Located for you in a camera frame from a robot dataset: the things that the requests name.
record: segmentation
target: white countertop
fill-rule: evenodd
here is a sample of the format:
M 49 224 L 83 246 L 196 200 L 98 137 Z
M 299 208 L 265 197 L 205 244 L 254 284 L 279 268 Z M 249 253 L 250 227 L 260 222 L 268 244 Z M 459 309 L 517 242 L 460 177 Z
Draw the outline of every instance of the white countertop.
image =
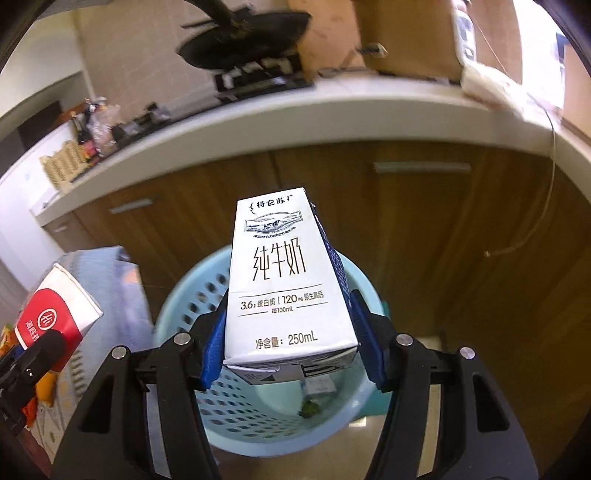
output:
M 550 156 L 548 119 L 523 121 L 462 96 L 457 86 L 378 76 L 244 100 L 188 118 L 124 148 L 40 212 L 43 226 L 108 193 L 193 165 L 256 151 L 355 140 L 433 140 Z M 556 162 L 591 202 L 591 148 L 557 127 Z

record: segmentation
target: white milk carton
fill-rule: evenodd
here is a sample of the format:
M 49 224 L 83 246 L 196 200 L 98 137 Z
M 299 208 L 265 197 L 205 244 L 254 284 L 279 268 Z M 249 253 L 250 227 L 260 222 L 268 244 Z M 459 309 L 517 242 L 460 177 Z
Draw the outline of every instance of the white milk carton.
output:
M 250 384 L 351 365 L 358 341 L 343 265 L 303 188 L 240 200 L 224 364 Z

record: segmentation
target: cable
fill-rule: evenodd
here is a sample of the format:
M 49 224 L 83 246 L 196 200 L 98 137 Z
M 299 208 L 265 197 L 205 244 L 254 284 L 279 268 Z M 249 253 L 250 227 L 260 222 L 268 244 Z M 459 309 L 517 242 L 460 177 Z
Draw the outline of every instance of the cable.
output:
M 496 56 L 495 50 L 493 50 L 493 48 L 491 47 L 491 44 L 488 42 L 488 39 L 486 38 L 486 35 L 484 35 L 484 32 L 481 30 L 480 25 L 478 25 L 478 23 L 475 20 L 472 20 L 472 22 L 474 23 L 474 25 L 476 25 L 476 28 L 478 29 L 478 31 L 482 35 L 482 38 L 484 38 L 486 45 L 488 45 L 488 48 L 491 50 L 492 54 L 495 56 L 497 62 L 499 62 L 499 65 L 501 66 L 501 68 L 505 72 L 505 75 L 509 76 L 505 66 L 500 61 L 499 57 Z M 544 105 L 542 105 L 538 100 L 536 100 L 536 98 L 533 97 L 533 95 L 531 95 L 529 93 L 527 93 L 527 95 L 533 100 L 533 102 L 538 107 L 540 107 L 544 111 L 544 113 L 546 114 L 546 117 L 548 118 L 548 122 L 550 122 L 550 128 L 552 129 L 552 152 L 550 154 L 550 160 L 552 161 L 552 174 L 550 176 L 550 184 L 548 185 L 548 193 L 546 194 L 546 200 L 544 202 L 544 207 L 542 208 L 542 212 L 541 212 L 540 216 L 538 217 L 536 223 L 525 234 L 525 236 L 521 240 L 519 240 L 518 242 L 516 242 L 508 247 L 500 248 L 498 250 L 492 250 L 492 251 L 491 250 L 484 250 L 484 256 L 487 258 L 499 257 L 501 255 L 510 254 L 510 253 L 513 253 L 515 250 L 518 250 L 521 247 L 523 247 L 530 240 L 530 238 L 532 236 L 534 236 L 534 234 L 536 233 L 536 231 L 540 227 L 542 221 L 544 220 L 544 218 L 546 216 L 546 213 L 548 212 L 548 207 L 550 206 L 550 199 L 552 197 L 552 191 L 554 189 L 554 178 L 556 177 L 556 129 L 554 127 L 554 122 L 550 118 L 550 114 L 548 113 L 548 110 L 544 107 Z

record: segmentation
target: wok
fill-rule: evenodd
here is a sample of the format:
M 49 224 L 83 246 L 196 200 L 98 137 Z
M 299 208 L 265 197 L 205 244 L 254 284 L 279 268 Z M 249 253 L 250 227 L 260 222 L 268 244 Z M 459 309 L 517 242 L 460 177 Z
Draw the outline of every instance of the wok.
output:
M 232 70 L 252 61 L 279 57 L 304 34 L 308 12 L 236 15 L 220 0 L 187 0 L 203 10 L 217 25 L 187 40 L 178 54 L 194 67 Z

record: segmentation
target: brand logo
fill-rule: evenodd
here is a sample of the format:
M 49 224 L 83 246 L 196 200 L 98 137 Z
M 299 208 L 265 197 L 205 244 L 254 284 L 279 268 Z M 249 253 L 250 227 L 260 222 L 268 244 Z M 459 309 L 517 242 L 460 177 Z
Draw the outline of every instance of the brand logo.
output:
M 57 313 L 54 309 L 43 310 L 37 317 L 37 326 L 41 330 L 49 330 L 56 324 Z
M 245 232 L 277 233 L 288 229 L 294 223 L 301 222 L 301 212 L 269 213 L 244 222 Z

